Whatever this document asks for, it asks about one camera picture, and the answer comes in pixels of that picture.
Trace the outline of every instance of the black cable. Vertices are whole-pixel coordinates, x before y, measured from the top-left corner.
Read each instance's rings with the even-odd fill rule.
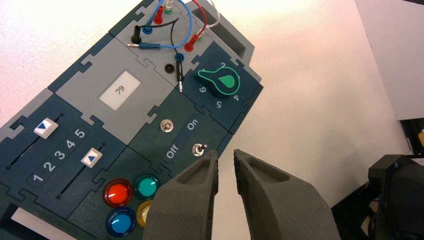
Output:
[[[171,33],[170,33],[170,40],[171,40],[172,46],[174,46],[174,39],[173,39],[174,26],[175,26],[175,22],[171,26]],[[183,60],[179,58],[180,56],[176,48],[174,48],[174,51],[175,51],[175,61],[176,61],[176,81],[178,82],[179,91],[182,92],[183,81],[184,81]]]
[[[177,17],[175,20],[161,24],[161,25],[141,25],[139,26],[140,28],[161,28],[161,27],[165,27],[171,24],[175,24],[178,20],[180,20],[179,17]]]
[[[175,21],[174,23],[172,23],[172,26],[171,26],[171,36],[170,36],[170,38],[171,38],[171,44],[172,44],[172,46],[175,46],[174,45],[174,39],[173,39],[173,32],[174,32],[174,26],[175,26],[175,23],[176,23],[177,21]],[[174,48],[174,50],[175,50],[175,56],[176,55],[178,55],[178,51],[177,51],[177,49],[176,48]]]

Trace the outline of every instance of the black wire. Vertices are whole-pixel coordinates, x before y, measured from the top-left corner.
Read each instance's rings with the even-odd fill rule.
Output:
[[[171,36],[170,36],[170,38],[171,38],[171,44],[172,44],[172,46],[175,46],[174,45],[174,39],[173,39],[173,32],[174,32],[174,26],[175,26],[175,23],[176,23],[177,21],[175,21],[174,23],[172,23],[172,26],[171,26]],[[177,51],[177,49],[176,48],[174,48],[174,50],[175,50],[175,55],[178,55],[178,51]]]
[[[179,17],[177,17],[175,20],[161,24],[161,25],[141,25],[139,26],[140,28],[161,28],[161,27],[165,27],[171,24],[175,24],[178,20],[180,20]]]

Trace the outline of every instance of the teal indicator light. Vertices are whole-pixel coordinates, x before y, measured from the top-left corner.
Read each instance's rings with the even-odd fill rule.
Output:
[[[144,175],[138,178],[135,191],[142,199],[151,199],[160,187],[159,180],[152,175]]]

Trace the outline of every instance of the metal connector pin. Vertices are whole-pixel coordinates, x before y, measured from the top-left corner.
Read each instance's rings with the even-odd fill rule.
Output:
[[[179,82],[178,82],[178,89],[179,89],[179,92],[180,92],[180,93],[182,93],[182,92],[183,92],[183,82],[182,82],[182,81],[179,81]]]

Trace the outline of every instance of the white table surface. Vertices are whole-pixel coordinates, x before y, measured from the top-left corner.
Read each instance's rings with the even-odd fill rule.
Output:
[[[0,125],[138,3],[0,0]],[[255,46],[264,89],[219,160],[213,239],[249,238],[233,149],[312,183],[330,206],[382,155],[409,151],[354,0],[215,3]]]

